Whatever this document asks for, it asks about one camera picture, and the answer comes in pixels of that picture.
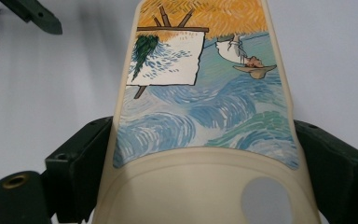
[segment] straw hat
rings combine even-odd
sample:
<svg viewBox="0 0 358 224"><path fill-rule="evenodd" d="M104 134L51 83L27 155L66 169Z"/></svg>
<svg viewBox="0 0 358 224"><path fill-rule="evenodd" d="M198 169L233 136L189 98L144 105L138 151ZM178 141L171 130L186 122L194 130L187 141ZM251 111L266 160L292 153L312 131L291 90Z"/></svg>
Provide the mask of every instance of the straw hat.
<svg viewBox="0 0 358 224"><path fill-rule="evenodd" d="M238 69L242 72L250 73L251 77L254 79L261 79L266 76L266 73L276 68L277 65L264 66L264 67L245 67L245 66L234 66L235 69Z"/></svg>

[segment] illustrated figure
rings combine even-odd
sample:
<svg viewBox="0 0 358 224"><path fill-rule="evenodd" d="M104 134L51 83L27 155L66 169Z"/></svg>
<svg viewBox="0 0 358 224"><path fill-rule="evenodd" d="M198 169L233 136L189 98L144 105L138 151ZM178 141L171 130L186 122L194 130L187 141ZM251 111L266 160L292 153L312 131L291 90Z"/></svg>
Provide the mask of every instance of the illustrated figure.
<svg viewBox="0 0 358 224"><path fill-rule="evenodd" d="M260 79L265 77L266 73L274 69L276 65L264 66L261 60L255 56L249 58L240 41L241 36L234 34L218 38L216 48L220 56L231 62L243 64L244 66L234 66L234 68L250 73L252 78Z"/></svg>

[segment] illustrated painting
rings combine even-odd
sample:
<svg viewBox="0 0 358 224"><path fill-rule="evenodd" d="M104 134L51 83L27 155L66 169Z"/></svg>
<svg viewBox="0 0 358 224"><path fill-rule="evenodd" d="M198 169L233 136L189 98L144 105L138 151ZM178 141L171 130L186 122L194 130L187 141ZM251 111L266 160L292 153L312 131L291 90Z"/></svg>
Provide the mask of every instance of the illustrated painting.
<svg viewBox="0 0 358 224"><path fill-rule="evenodd" d="M259 0L146 0L114 166L183 147L245 150L298 168Z"/></svg>

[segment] van gogh style artwork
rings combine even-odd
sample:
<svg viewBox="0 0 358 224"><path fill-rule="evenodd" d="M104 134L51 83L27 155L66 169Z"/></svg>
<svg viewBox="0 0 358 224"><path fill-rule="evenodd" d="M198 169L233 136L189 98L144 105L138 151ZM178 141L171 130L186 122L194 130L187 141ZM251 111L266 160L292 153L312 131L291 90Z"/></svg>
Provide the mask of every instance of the van gogh style artwork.
<svg viewBox="0 0 358 224"><path fill-rule="evenodd" d="M114 166L182 147L299 166L259 0L148 0L141 8Z"/></svg>

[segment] blue swirling sky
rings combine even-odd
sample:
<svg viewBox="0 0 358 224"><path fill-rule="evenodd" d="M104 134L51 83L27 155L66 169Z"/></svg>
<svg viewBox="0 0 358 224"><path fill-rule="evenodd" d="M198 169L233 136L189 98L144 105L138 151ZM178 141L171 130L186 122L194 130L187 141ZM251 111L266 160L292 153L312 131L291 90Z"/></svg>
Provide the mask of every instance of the blue swirling sky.
<svg viewBox="0 0 358 224"><path fill-rule="evenodd" d="M248 55L276 64L268 34L242 42ZM220 57L214 41L205 41L195 86L149 86L137 100L138 87L128 86L114 166L180 147L227 147L298 168L278 69L253 79L233 65Z"/></svg>

